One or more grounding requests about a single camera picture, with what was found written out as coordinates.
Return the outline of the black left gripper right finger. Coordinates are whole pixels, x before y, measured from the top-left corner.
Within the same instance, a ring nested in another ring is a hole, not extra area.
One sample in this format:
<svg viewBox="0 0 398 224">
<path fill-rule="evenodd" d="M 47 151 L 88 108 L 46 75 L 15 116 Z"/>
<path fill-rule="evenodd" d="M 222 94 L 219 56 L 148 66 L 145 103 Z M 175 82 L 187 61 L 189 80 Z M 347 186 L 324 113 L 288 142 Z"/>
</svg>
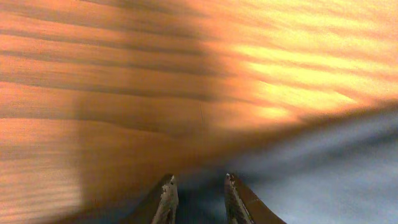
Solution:
<svg viewBox="0 0 398 224">
<path fill-rule="evenodd" d="M 224 202 L 229 224 L 286 224 L 235 174 L 226 175 Z"/>
</svg>

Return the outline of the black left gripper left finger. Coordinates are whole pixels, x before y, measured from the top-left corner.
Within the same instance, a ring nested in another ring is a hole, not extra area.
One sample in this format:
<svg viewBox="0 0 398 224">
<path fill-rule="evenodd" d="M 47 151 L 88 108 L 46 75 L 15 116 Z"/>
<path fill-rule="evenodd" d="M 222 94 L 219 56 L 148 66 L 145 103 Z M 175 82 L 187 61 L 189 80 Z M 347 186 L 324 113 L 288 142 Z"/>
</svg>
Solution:
<svg viewBox="0 0 398 224">
<path fill-rule="evenodd" d="M 174 224 L 178 207 L 177 181 L 166 174 L 121 224 Z"/>
</svg>

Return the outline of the navy blue shorts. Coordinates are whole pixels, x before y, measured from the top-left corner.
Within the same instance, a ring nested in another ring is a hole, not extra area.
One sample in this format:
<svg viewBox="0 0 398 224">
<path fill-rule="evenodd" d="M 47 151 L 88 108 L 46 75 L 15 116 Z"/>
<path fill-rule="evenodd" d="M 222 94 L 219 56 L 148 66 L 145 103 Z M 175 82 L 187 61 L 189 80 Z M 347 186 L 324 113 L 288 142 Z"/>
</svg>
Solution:
<svg viewBox="0 0 398 224">
<path fill-rule="evenodd" d="M 397 222 L 397 110 L 362 115 L 219 160 L 178 183 L 178 223 L 226 223 L 236 174 L 287 223 Z"/>
</svg>

